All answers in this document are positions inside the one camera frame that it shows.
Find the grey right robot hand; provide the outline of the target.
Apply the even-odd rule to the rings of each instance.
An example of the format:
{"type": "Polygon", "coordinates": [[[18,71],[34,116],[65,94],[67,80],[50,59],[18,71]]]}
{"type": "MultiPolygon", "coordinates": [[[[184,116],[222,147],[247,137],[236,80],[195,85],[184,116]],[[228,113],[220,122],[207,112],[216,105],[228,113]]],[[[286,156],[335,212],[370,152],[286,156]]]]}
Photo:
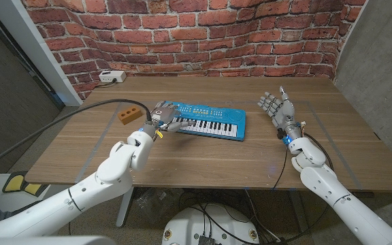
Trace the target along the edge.
{"type": "Polygon", "coordinates": [[[277,137],[280,140],[292,142],[302,136],[301,129],[295,120],[295,108],[283,87],[279,88],[281,98],[277,98],[269,92],[260,97],[257,105],[269,115],[277,129],[277,137]]]}

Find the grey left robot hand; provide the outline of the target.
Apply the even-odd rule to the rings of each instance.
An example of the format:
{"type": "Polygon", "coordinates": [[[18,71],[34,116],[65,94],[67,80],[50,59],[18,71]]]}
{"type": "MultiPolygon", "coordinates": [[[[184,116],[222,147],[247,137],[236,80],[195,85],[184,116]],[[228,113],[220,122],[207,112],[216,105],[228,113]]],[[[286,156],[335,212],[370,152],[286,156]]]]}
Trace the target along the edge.
{"type": "Polygon", "coordinates": [[[196,123],[194,120],[174,120],[174,118],[178,118],[181,115],[181,112],[177,108],[178,106],[172,102],[158,102],[156,108],[150,113],[152,121],[145,123],[140,131],[153,137],[157,129],[160,131],[177,132],[183,127],[193,126],[196,123]]]}

